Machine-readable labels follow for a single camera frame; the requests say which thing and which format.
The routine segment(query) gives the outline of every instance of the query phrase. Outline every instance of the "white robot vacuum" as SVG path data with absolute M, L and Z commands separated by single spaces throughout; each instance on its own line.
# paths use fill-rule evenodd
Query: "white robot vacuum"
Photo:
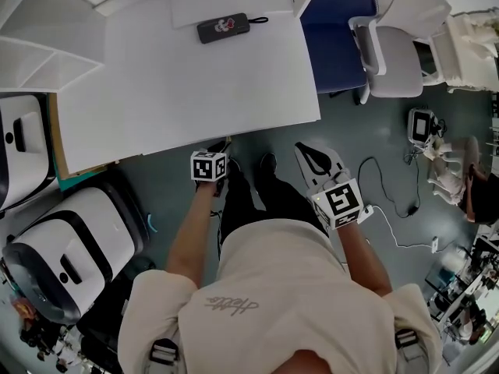
M 47 96 L 0 99 L 0 218 L 55 179 Z
M 128 190 L 96 184 L 49 210 L 3 249 L 12 280 L 54 323 L 77 323 L 149 242 Z

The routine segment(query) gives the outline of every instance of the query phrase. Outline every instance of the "white device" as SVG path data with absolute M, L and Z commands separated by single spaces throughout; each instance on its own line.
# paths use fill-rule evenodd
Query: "white device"
M 43 99 L 46 96 L 0 100 L 0 212 L 27 201 L 55 179 Z
M 194 151 L 190 157 L 190 177 L 200 182 L 216 182 L 227 172 L 227 154 Z
M 299 142 L 295 144 L 295 156 L 308 187 L 306 195 L 309 198 L 350 180 L 350 170 L 331 148 L 313 142 Z
M 360 212 L 359 219 L 357 219 L 357 223 L 361 224 L 365 219 L 372 216 L 374 214 L 374 208 L 372 205 L 366 205 L 362 212 Z
M 82 189 L 3 249 L 5 265 L 45 318 L 75 324 L 148 241 L 128 194 L 110 184 Z
M 421 150 L 425 148 L 436 126 L 437 119 L 431 110 L 413 108 L 409 111 L 407 136 L 409 141 Z
M 353 178 L 311 196 L 313 208 L 331 229 L 356 221 L 364 208 L 357 181 Z

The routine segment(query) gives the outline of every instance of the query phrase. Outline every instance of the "hair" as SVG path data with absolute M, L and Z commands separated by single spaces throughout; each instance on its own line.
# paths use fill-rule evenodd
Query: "hair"
M 482 309 L 476 315 L 475 322 L 474 322 L 474 327 L 476 328 L 476 330 L 478 330 L 486 322 L 487 322 L 487 313 L 485 312 L 485 309 Z
M 65 365 L 63 365 L 60 362 L 60 360 L 57 361 L 55 367 L 56 367 L 57 371 L 59 371 L 59 372 L 66 372 L 66 371 L 68 371 L 68 368 Z

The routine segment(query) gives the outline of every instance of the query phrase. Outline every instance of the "white t-shirt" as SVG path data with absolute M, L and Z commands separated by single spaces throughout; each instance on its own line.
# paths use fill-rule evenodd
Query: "white t-shirt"
M 389 374 L 395 328 L 418 332 L 431 372 L 441 361 L 419 287 L 379 297 L 350 280 L 320 231 L 284 219 L 231 233 L 217 280 L 200 290 L 160 270 L 138 276 L 119 334 L 123 372 L 142 373 L 153 342 L 176 328 L 189 374 L 270 374 L 298 350 L 334 374 Z
M 461 326 L 459 327 L 459 337 L 462 340 L 469 340 L 473 334 L 473 323 L 468 321 L 465 323 L 466 311 L 462 311 L 459 315 L 459 320 L 461 321 Z

